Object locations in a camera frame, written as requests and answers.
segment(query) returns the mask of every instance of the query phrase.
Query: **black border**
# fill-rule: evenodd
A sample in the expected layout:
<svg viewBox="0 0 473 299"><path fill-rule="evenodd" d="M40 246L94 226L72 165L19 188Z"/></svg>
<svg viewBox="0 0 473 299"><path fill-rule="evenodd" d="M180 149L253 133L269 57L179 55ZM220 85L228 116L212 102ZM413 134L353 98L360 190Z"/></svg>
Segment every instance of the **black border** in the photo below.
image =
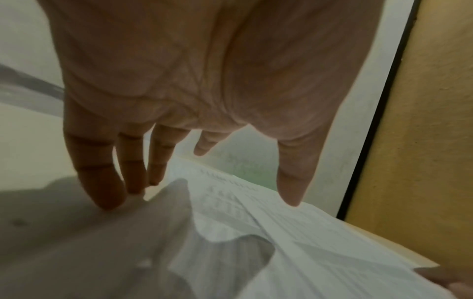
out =
<svg viewBox="0 0 473 299"><path fill-rule="evenodd" d="M389 94L391 93L391 88L393 87L394 79L396 78L399 66L401 65L402 57L404 54L405 47L407 45L407 41L409 40L410 32L412 31L415 21L417 20L417 12L419 11L420 3L421 0L414 0L414 3L412 5L412 10L410 11L403 35L401 36L398 49L394 56L393 64L391 65L391 69L389 70L388 77L386 78L386 83L384 84L383 92L381 93L378 106L376 107L376 111L374 112L370 129L368 130L368 133L366 135L365 143L363 144L360 156L358 157L358 161L355 165L355 169L353 170L353 174L351 175L350 182L348 183L348 187L346 188L345 196L343 197L343 201L341 202L340 209L338 209L337 219L345 220L346 215L348 213L351 200L353 198L353 195L355 194L358 182L360 181L360 176L363 171L363 167L365 166L366 159L368 158L368 153L370 152L374 136L376 135L379 123L381 122L381 118L383 117L384 110L389 99Z"/></svg>

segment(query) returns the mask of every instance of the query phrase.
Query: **hand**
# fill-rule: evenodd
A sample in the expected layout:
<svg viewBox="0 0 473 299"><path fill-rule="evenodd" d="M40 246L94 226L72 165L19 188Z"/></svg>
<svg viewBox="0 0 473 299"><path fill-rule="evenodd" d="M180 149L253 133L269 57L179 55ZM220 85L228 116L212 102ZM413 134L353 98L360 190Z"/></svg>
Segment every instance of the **hand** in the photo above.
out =
<svg viewBox="0 0 473 299"><path fill-rule="evenodd" d="M473 268L418 268L426 279L451 291L458 299L473 299Z"/></svg>
<svg viewBox="0 0 473 299"><path fill-rule="evenodd" d="M248 124L276 138L277 187L298 205L370 49L383 0L39 0L65 84L64 135L103 209ZM149 163L143 134L154 126ZM116 148L123 185L115 171Z"/></svg>

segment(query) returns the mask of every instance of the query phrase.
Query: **wall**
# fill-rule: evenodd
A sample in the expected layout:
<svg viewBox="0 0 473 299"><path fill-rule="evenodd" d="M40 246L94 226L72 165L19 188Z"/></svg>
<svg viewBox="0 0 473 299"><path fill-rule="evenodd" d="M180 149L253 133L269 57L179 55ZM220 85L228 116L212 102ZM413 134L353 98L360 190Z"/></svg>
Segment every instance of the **wall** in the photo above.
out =
<svg viewBox="0 0 473 299"><path fill-rule="evenodd" d="M333 216L343 200L412 4L413 0L386 0L372 51L338 111L316 176L304 198ZM0 0L0 49L0 64L63 85L47 22L33 0ZM41 111L51 106L53 113L60 110L61 105L45 102ZM198 136L198 132L192 132L176 152L192 155ZM276 188L276 143L251 127L234 133L201 161L251 182Z"/></svg>
<svg viewBox="0 0 473 299"><path fill-rule="evenodd" d="M473 265L473 2L423 0L349 223Z"/></svg>

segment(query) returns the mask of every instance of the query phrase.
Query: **yellow wall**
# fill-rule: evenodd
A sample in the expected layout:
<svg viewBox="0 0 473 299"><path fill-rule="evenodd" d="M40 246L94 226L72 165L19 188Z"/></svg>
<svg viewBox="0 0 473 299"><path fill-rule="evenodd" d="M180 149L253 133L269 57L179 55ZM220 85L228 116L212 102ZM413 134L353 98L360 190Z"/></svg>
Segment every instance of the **yellow wall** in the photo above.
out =
<svg viewBox="0 0 473 299"><path fill-rule="evenodd" d="M473 0L423 0L347 222L473 265Z"/></svg>

